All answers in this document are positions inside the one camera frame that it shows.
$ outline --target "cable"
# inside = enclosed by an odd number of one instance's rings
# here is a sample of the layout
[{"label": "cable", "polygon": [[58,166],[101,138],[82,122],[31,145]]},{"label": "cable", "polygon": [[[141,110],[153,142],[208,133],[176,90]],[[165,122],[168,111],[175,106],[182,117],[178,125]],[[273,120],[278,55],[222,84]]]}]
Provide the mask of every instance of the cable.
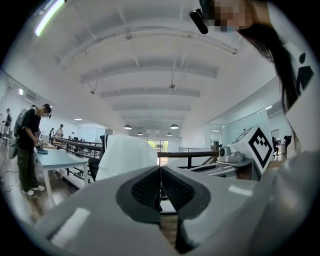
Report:
[{"label": "cable", "polygon": [[12,185],[10,186],[10,190],[5,191],[5,192],[3,193],[3,195],[4,195],[5,193],[10,193],[10,192],[11,192],[11,190],[12,190],[12,187],[13,187],[13,186],[15,186],[15,187],[20,187],[20,184],[19,184],[19,185],[12,184]]},{"label": "cable", "polygon": [[11,171],[11,170],[7,170],[4,173],[2,173],[2,175],[0,176],[0,180],[2,179],[2,177],[6,174],[6,173],[18,173],[19,171]]}]

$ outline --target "white table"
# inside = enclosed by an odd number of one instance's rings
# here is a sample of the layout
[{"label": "white table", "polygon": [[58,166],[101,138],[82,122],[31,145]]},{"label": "white table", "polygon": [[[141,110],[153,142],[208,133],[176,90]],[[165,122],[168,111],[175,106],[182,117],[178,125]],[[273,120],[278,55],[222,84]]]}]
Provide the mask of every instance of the white table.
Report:
[{"label": "white table", "polygon": [[62,168],[83,167],[84,185],[88,185],[88,158],[79,158],[67,153],[64,150],[48,149],[48,154],[40,154],[35,151],[38,162],[43,168],[44,182],[48,191],[48,196],[53,206],[56,205],[49,181],[48,170]]}]

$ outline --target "black t-shirt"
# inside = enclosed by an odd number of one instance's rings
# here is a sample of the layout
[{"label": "black t-shirt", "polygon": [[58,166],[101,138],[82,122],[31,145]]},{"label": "black t-shirt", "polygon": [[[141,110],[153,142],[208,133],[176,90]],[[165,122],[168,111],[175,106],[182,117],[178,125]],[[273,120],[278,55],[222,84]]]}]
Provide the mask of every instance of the black t-shirt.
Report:
[{"label": "black t-shirt", "polygon": [[10,124],[11,124],[11,116],[10,114],[8,114],[8,116],[6,117],[4,126],[10,126]]},{"label": "black t-shirt", "polygon": [[[40,120],[41,117],[36,114],[36,111],[33,108],[31,108],[25,114],[24,120],[22,122],[22,127],[29,127],[33,134],[37,133],[39,129]],[[23,129],[20,132],[19,136],[19,147],[23,150],[33,151],[34,146],[34,141],[28,135],[26,129]]]}]

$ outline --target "floor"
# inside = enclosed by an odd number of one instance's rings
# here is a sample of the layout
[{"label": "floor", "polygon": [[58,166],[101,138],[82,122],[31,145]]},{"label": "floor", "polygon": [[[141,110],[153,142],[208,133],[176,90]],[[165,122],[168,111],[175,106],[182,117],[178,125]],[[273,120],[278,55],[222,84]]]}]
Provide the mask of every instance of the floor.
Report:
[{"label": "floor", "polygon": [[[35,166],[35,175],[44,186],[45,181],[40,165]],[[17,158],[9,159],[6,150],[0,151],[0,191],[11,208],[13,214],[25,222],[34,225],[51,208],[47,191],[35,191],[33,196],[22,193],[19,181]],[[54,201],[59,204],[65,198],[75,193],[78,188],[66,180],[61,180],[58,173],[49,172],[49,180]],[[161,231],[174,246],[177,234],[177,216],[162,216]]]}]

